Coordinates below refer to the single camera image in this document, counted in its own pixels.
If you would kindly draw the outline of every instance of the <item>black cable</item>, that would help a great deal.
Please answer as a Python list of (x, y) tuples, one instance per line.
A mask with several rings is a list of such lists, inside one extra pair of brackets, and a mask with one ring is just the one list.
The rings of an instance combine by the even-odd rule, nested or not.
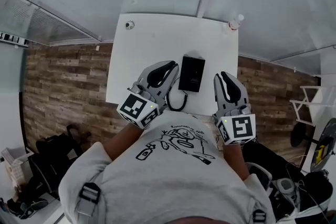
[(185, 105), (187, 104), (188, 94), (187, 94), (184, 90), (182, 90), (182, 91), (185, 93), (185, 96), (184, 96), (183, 104), (182, 104), (182, 106), (181, 106), (179, 109), (175, 109), (175, 108), (173, 108), (173, 107), (170, 105), (170, 101), (169, 101), (169, 94), (170, 94), (170, 92), (166, 95), (167, 105), (168, 105), (168, 107), (169, 107), (169, 109), (170, 109), (171, 111), (177, 111), (177, 112), (180, 112), (180, 111), (182, 111), (182, 110), (184, 109)]

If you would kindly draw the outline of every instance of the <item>small bottle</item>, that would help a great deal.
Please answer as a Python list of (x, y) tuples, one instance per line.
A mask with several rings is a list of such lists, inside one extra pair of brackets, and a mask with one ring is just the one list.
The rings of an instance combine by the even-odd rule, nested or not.
[(230, 33), (236, 31), (244, 20), (244, 16), (239, 14), (236, 18), (229, 21), (225, 27), (225, 34), (229, 35)]

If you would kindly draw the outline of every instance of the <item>floor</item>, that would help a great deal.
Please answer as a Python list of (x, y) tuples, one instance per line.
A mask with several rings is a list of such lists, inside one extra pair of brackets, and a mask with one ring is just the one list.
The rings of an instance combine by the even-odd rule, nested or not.
[[(101, 45), (99, 51), (95, 45), (30, 46), (23, 100), (30, 148), (36, 150), (42, 137), (65, 132), (68, 124), (75, 124), (80, 134), (90, 132), (91, 144), (111, 139), (125, 126), (117, 105), (104, 101), (111, 52), (112, 44)], [(238, 59), (238, 78), (256, 114), (259, 142), (287, 160), (304, 154), (304, 143), (290, 146), (296, 117), (289, 100), (303, 99), (300, 85), (317, 85), (317, 79), (244, 57)], [(217, 134), (211, 117), (198, 117)], [(299, 164), (300, 158), (293, 161)]]

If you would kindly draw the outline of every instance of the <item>graphic print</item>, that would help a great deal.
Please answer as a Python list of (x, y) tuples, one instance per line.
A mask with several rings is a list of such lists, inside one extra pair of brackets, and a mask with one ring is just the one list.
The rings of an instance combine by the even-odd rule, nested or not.
[(141, 151), (136, 159), (140, 161), (146, 160), (156, 149), (157, 145), (161, 145), (162, 149), (169, 150), (175, 149), (184, 154), (191, 155), (206, 165), (209, 165), (214, 159), (214, 156), (204, 153), (203, 143), (208, 143), (201, 135), (197, 134), (194, 129), (188, 126), (172, 126), (170, 131), (162, 131), (160, 138), (149, 142), (146, 148)]
[(240, 138), (252, 135), (252, 125), (249, 117), (233, 118), (232, 127), (234, 138)]
[(137, 119), (147, 102), (133, 94), (130, 94), (120, 110)]

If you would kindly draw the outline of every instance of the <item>gray t-shirt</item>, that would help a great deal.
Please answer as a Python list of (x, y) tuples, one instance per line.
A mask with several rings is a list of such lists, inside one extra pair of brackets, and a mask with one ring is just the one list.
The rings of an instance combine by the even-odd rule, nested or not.
[(78, 222), (83, 184), (100, 173), (97, 223), (167, 223), (190, 216), (253, 223), (256, 209), (266, 213), (266, 223), (275, 223), (257, 176), (243, 182), (223, 159), (210, 130), (188, 114), (163, 113), (114, 162), (101, 143), (78, 158), (59, 187), (70, 222)]

